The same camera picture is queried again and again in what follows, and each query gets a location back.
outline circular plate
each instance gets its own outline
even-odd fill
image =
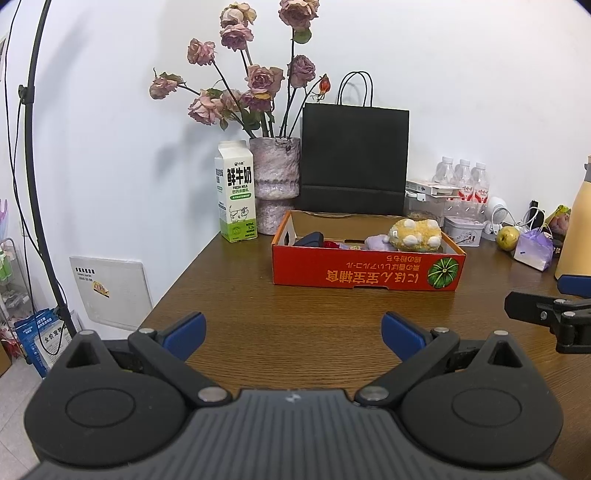
[[[157,378],[84,368],[63,378],[43,382],[25,412],[25,429],[40,459],[79,467],[123,465],[161,449],[185,421],[183,398]]]
[[[547,457],[562,428],[560,405],[537,373],[465,370],[418,384],[400,417],[409,434],[444,460],[505,468]]]

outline yellow plush toy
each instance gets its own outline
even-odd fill
[[[394,224],[385,241],[399,250],[436,252],[441,245],[441,229],[435,220],[416,222],[405,218]]]

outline black stand pole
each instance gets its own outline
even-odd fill
[[[37,236],[37,245],[41,254],[41,260],[43,261],[43,265],[47,272],[47,277],[49,278],[53,296],[57,301],[57,314],[66,325],[70,336],[74,338],[76,328],[70,317],[70,311],[66,306],[66,302],[61,296],[60,286],[57,282],[56,273],[53,271],[49,251],[47,250],[47,242],[45,240],[43,224],[41,223],[37,186],[35,185],[35,167],[33,165],[33,102],[35,101],[35,72],[37,70],[37,57],[39,56],[39,48],[41,46],[41,36],[43,35],[43,27],[45,27],[45,20],[47,19],[47,12],[49,11],[50,4],[51,0],[46,0],[43,5],[41,18],[39,19],[39,25],[37,27],[37,34],[35,35],[35,42],[33,44],[33,52],[31,53],[31,66],[29,67],[27,86],[23,87],[21,85],[18,89],[18,93],[21,98],[21,103],[25,106],[25,165],[27,167],[27,186],[29,189],[31,211],[33,212],[33,225]]]

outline purple bag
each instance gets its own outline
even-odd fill
[[[543,272],[552,262],[553,251],[552,239],[541,229],[534,229],[519,236],[513,258]]]

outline floor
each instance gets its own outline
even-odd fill
[[[18,480],[37,463],[22,418],[41,377],[22,359],[0,377],[0,480]]]

